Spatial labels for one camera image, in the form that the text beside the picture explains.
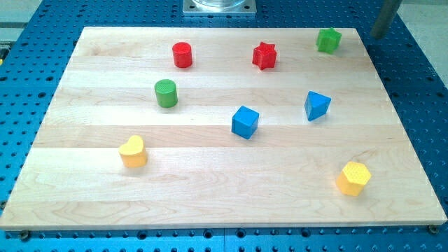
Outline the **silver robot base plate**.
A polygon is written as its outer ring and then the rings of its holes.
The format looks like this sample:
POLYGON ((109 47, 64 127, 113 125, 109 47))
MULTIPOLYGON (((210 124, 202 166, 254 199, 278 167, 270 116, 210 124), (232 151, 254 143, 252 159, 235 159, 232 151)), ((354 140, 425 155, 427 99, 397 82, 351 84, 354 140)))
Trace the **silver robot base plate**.
POLYGON ((183 0, 183 13, 231 14, 256 13, 256 0, 183 0))

